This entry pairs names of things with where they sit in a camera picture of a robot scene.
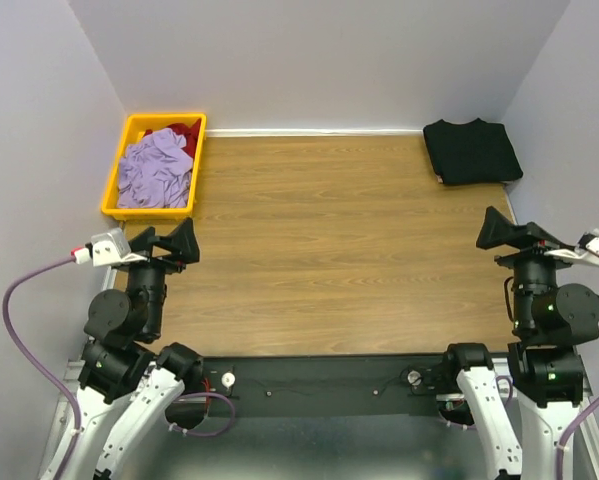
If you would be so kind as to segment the black t shirt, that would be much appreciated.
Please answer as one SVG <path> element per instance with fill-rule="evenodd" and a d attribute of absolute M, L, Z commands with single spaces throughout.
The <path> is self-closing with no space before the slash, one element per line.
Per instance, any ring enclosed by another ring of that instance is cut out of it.
<path fill-rule="evenodd" d="M 423 128 L 423 138 L 433 172 L 444 185 L 506 184 L 523 177 L 501 123 L 480 118 L 464 124 L 439 120 Z"/>

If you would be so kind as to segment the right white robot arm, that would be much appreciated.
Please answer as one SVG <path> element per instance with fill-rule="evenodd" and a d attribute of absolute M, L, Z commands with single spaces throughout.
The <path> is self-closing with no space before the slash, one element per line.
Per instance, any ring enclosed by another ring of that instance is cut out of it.
<path fill-rule="evenodd" d="M 579 283 L 559 284 L 557 273 L 575 264 L 599 267 L 599 236 L 588 233 L 568 245 L 536 223 L 517 225 L 490 206 L 476 246 L 514 250 L 495 261 L 512 272 L 506 300 L 516 339 L 508 346 L 507 364 L 522 432 L 512 427 L 484 345 L 450 345 L 440 382 L 467 401 L 488 478 L 571 479 L 585 377 L 576 348 L 599 338 L 599 295 Z"/>

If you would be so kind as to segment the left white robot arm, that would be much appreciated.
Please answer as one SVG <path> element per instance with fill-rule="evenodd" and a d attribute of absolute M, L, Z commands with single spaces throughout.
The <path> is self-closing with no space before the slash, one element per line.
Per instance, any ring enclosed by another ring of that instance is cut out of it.
<path fill-rule="evenodd" d="M 132 239 L 115 228 L 76 251 L 77 263 L 127 273 L 123 290 L 98 293 L 88 307 L 89 340 L 68 422 L 46 479 L 116 479 L 128 456 L 178 395 L 203 381 L 203 359 L 173 343 L 159 353 L 166 278 L 200 259 L 191 219 L 167 235 L 148 227 Z"/>

